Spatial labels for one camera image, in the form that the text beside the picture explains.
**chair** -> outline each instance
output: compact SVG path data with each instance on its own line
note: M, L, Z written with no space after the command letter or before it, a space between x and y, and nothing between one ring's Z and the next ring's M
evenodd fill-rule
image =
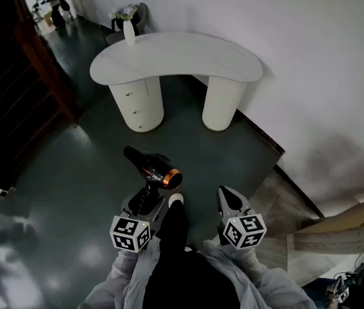
M137 13L140 17L140 22L136 24L137 29L139 30L140 34L143 34L144 27L146 25L146 22L148 21L148 7L144 3L139 3L139 7L137 8ZM119 42L121 40L124 40L124 33L123 31L115 32L112 34L109 34L106 37L106 41L109 45L115 44L116 42Z

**black fabric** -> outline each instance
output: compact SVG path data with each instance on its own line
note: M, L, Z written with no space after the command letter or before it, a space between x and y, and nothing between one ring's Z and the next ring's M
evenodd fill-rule
M66 0L60 0L60 7L65 12L68 12L70 10L70 5L68 4L68 2Z
M239 308L232 282L196 252L185 252L188 221L175 201L157 236L160 258L144 294L143 309Z
M138 13L136 12L135 15L133 16L133 18L130 20L131 21L131 25L133 25L133 29L135 31L135 35L138 36L140 35L139 29L137 28L136 25L138 25L138 23L140 22L140 16L138 15ZM120 30L123 30L123 20L119 19L119 18L113 18L111 20L111 29L113 30L113 32L115 31L115 24L117 25L117 27Z
M66 23L63 16L60 14L59 7L60 5L52 7L52 21L56 28Z

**baseboard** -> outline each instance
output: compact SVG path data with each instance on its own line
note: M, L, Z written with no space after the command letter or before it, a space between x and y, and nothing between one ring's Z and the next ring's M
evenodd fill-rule
M201 86L207 87L206 78L203 76L195 76L191 75L191 78L195 79ZM238 115L246 124L252 128L253 131L256 132L261 138L263 138L279 155L283 156L285 153L285 149L281 147L273 138L271 138L268 134L266 134L258 125L256 125L252 120L250 120L247 116L245 116L238 109L236 110L236 115ZM313 203L312 200L291 180L291 178L278 166L275 165L273 169L295 190L295 192L302 198L302 200L321 218L325 216L323 213L317 208L317 206Z
M311 199L291 180L288 174L280 168L278 165L275 165L273 169L291 186L292 189L304 200L304 202L309 206L312 211L314 211L320 218L324 218L325 215L317 208L317 206L313 203Z
M240 110L236 110L236 114L240 115L241 119L246 122L246 124L252 128L260 137L262 137L279 155L283 156L285 149L281 147L273 138L266 134L262 128L256 125L252 120L244 115Z
M111 28L109 28L109 27L108 27L108 26L106 26L106 25L99 24L99 26L100 26L101 28L105 29L105 30L109 30L109 31L111 31Z

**person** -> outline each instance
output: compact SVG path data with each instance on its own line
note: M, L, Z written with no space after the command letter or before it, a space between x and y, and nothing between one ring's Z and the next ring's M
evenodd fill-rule
M66 24L63 16L60 14L59 7L60 7L60 0L46 0L47 3L50 3L52 8L52 20L53 24L56 28L59 28Z
M183 197L173 195L147 248L119 251L107 280L78 308L315 308L285 271L259 263L253 248L207 240L201 252L186 252L187 228Z
M319 309L338 309L339 304L332 298L326 297L325 290L335 283L335 279L319 278L304 287L308 296L314 301ZM345 281L349 286L349 296L343 302L345 308L364 308L364 285L357 285L353 281Z
M41 14L40 14L41 8L39 5L39 1L40 0L35 0L34 5L32 6L32 13L36 16L37 22L40 22L41 20L43 20L43 18L41 17Z

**vase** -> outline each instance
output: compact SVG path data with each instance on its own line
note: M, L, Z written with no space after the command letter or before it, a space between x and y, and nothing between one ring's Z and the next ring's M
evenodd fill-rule
M133 46L136 43L136 37L131 21L123 22L123 31L128 45Z

